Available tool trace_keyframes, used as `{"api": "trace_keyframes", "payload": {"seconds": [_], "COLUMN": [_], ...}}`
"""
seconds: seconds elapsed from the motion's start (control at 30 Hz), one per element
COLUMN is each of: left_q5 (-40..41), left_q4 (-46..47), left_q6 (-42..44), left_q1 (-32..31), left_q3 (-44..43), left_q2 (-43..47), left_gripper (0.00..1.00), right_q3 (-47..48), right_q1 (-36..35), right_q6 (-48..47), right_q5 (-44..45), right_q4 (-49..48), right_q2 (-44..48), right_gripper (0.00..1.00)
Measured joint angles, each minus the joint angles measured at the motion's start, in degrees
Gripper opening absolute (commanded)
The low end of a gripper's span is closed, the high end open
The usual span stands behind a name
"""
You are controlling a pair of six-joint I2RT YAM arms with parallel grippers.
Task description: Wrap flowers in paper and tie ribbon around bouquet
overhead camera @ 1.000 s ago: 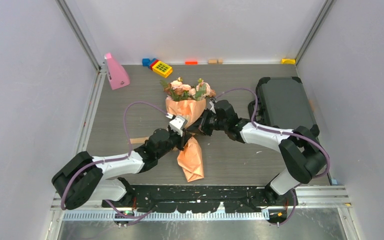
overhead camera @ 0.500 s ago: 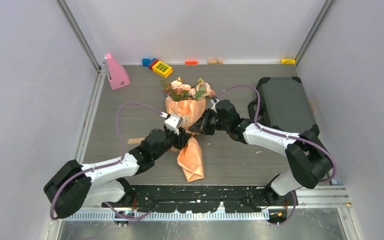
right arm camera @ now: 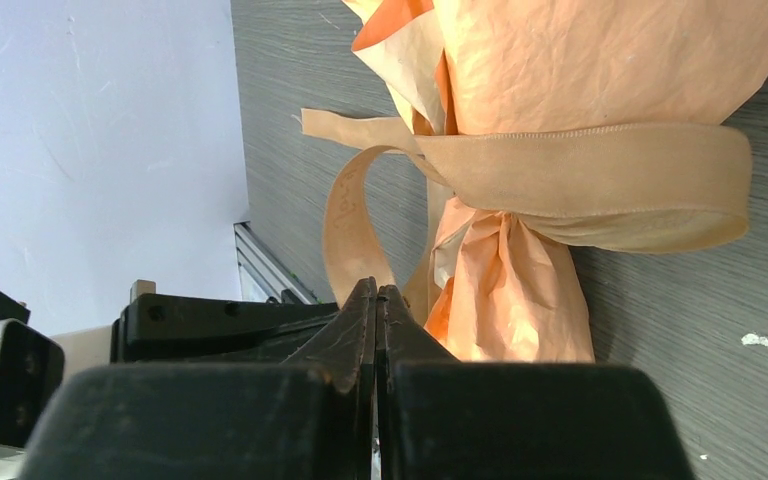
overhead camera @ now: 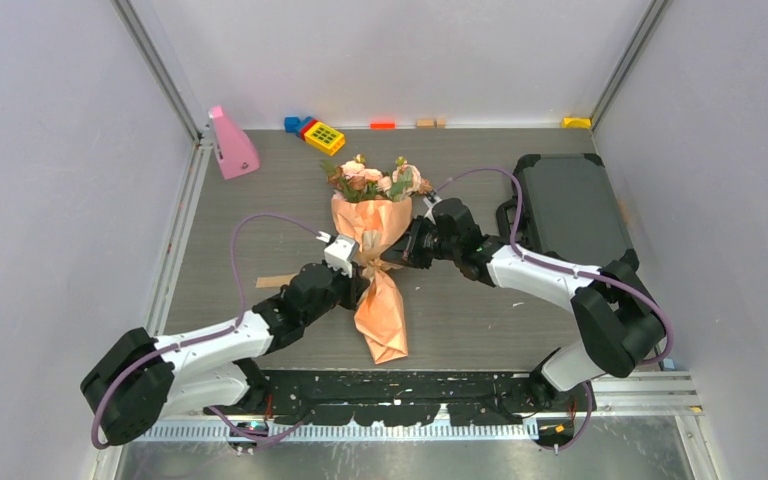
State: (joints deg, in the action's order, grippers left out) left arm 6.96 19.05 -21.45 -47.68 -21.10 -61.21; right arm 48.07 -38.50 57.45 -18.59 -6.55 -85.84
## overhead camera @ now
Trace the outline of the pink and brown rose stem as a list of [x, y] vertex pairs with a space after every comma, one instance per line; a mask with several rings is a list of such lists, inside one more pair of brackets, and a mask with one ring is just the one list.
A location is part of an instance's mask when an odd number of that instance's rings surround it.
[[431, 182], [405, 157], [397, 158], [396, 168], [380, 179], [378, 188], [387, 199], [396, 202], [415, 195], [426, 195], [433, 190]]

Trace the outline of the peach wrapping paper sheet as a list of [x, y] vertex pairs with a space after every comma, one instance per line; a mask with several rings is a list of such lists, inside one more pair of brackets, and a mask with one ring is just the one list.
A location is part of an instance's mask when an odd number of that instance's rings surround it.
[[[332, 219], [336, 231], [356, 242], [364, 232], [380, 230], [386, 243], [393, 245], [408, 229], [412, 220], [412, 201], [368, 200], [352, 203], [334, 195]], [[355, 311], [355, 327], [367, 343], [372, 360], [382, 364], [408, 355], [408, 341], [403, 297], [389, 271], [360, 267], [369, 286]]]

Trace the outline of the tan ribbon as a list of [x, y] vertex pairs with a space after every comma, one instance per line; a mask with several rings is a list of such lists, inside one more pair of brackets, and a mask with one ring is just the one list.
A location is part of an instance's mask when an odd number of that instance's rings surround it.
[[[359, 251], [355, 255], [355, 261], [368, 270], [368, 272], [365, 273], [365, 276], [368, 278], [372, 277], [372, 269], [380, 271], [400, 269], [400, 266], [396, 264], [396, 261], [401, 259], [400, 255], [397, 255], [393, 261], [384, 259], [384, 251], [389, 247], [386, 240], [387, 237], [380, 230], [372, 230], [364, 232], [357, 241]], [[258, 289], [277, 288], [281, 285], [288, 284], [295, 276], [296, 273], [258, 277], [256, 280], [256, 287]]]

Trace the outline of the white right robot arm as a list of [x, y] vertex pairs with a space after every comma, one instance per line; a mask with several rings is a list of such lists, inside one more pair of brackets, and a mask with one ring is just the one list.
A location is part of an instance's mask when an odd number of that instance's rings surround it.
[[571, 389], [603, 374], [627, 377], [668, 334], [627, 264], [599, 268], [532, 253], [483, 233], [456, 198], [432, 203], [381, 257], [416, 269], [447, 260], [472, 281], [524, 292], [570, 312], [579, 340], [552, 352], [530, 374], [532, 400], [544, 410], [558, 409]]

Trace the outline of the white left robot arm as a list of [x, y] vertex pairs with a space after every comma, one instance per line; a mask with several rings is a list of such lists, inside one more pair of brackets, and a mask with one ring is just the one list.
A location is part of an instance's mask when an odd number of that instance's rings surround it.
[[99, 450], [127, 444], [170, 415], [235, 406], [258, 412], [267, 389], [254, 359], [300, 340], [331, 310], [354, 310], [370, 282], [325, 262], [305, 265], [279, 292], [240, 317], [176, 335], [124, 333], [80, 383]]

